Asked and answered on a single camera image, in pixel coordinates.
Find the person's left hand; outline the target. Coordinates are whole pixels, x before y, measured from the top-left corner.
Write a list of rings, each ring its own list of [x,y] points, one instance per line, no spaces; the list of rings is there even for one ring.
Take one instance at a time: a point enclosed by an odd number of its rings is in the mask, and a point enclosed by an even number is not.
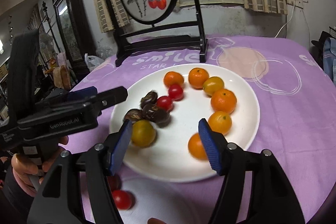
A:
[[[42,170],[44,172],[48,172],[54,161],[64,150],[65,149],[62,146],[58,146],[58,150],[42,164]],[[13,156],[11,165],[15,181],[18,183],[20,188],[30,197],[35,197],[37,190],[34,188],[29,175],[37,175],[38,166],[30,159],[27,159],[25,156],[17,153]]]

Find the person's right hand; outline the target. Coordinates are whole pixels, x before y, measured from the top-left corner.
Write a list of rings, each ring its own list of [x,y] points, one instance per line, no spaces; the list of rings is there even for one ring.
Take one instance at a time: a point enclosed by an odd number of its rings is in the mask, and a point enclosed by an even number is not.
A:
[[[147,224],[166,224],[166,223],[157,218],[150,218],[148,219]]]

